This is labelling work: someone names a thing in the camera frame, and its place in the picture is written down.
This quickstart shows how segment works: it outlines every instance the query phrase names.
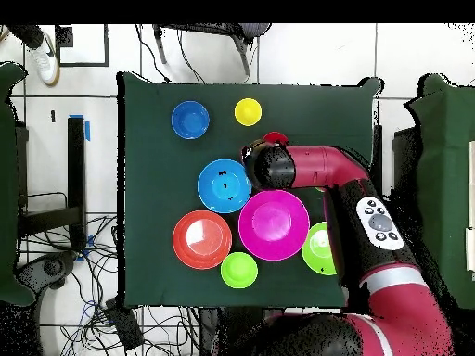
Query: blue bowl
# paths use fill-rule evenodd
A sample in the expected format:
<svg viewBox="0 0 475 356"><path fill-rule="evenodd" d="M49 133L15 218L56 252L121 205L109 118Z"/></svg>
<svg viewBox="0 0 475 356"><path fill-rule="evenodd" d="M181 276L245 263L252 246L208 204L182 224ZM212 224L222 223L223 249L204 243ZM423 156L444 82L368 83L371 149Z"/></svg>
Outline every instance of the blue bowl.
<svg viewBox="0 0 475 356"><path fill-rule="evenodd" d="M209 210L232 213L250 198L252 186L244 167L232 159L208 164L198 178L198 195Z"/></svg>
<svg viewBox="0 0 475 356"><path fill-rule="evenodd" d="M206 133L210 115L205 107L196 101L184 101L172 113L173 130L185 139L196 139Z"/></svg>

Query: green bowl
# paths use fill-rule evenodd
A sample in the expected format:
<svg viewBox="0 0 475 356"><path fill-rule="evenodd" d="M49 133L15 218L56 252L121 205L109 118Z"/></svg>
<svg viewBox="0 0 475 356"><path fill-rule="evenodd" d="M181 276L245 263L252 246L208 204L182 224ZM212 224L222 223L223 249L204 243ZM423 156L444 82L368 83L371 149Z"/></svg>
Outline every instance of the green bowl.
<svg viewBox="0 0 475 356"><path fill-rule="evenodd" d="M257 278L257 263L245 252L232 252L221 264L221 276L234 289L246 288Z"/></svg>
<svg viewBox="0 0 475 356"><path fill-rule="evenodd" d="M323 275L336 274L328 240L327 223L316 223L308 232L302 247L303 260L314 272Z"/></svg>

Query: sneaker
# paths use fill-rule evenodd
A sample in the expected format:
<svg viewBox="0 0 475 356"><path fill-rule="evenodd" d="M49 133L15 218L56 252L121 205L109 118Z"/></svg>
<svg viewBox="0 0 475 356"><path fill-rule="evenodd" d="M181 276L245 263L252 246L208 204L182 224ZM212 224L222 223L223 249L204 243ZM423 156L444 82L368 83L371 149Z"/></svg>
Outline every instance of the sneaker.
<svg viewBox="0 0 475 356"><path fill-rule="evenodd" d="M9 32L10 30L6 25L0 25L0 41L7 37Z"/></svg>
<svg viewBox="0 0 475 356"><path fill-rule="evenodd" d="M44 36L41 46L30 49L30 52L43 82L48 86L54 86L59 79L59 64L48 34L44 32Z"/></svg>

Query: dark green tablecloth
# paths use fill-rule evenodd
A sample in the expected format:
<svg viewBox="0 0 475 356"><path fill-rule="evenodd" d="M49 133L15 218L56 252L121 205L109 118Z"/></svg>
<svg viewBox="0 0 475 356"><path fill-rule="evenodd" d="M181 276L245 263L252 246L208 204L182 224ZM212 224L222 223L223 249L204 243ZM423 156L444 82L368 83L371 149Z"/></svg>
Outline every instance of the dark green tablecloth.
<svg viewBox="0 0 475 356"><path fill-rule="evenodd" d="M125 73L125 302L148 305L259 305L339 307L336 276L314 273L299 252L281 262L257 260L256 282L241 290L222 281L219 268L196 271L176 258L172 232L192 210L205 210L197 193L201 170L215 159L239 160L240 149L279 130L293 145L333 145L371 159L372 100L379 79L361 86L154 84ZM234 107L257 99L261 120L240 125ZM208 131L185 140L171 126L174 107L196 100L210 113ZM292 191L309 210L311 224L324 220L322 195ZM246 251L238 215L222 215L233 232L231 251Z"/></svg>

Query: chair leg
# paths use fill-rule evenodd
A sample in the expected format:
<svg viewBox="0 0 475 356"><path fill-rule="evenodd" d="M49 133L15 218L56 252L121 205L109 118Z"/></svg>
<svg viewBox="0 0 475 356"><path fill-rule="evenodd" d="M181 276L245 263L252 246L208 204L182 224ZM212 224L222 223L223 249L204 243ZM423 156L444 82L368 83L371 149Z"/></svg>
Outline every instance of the chair leg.
<svg viewBox="0 0 475 356"><path fill-rule="evenodd" d="M161 43L161 35L163 32L161 28L157 25L153 26L153 35L155 36L155 41L157 42L157 47L159 48L161 64L167 64L167 59L165 58L165 52L163 51L163 44Z"/></svg>
<svg viewBox="0 0 475 356"><path fill-rule="evenodd" d="M242 65L244 66L244 72L246 75L250 75L250 68L248 64L248 58L246 57L246 51L248 50L248 46L244 44L242 40L239 40L235 35L231 35L231 38L236 45L237 51L241 55Z"/></svg>

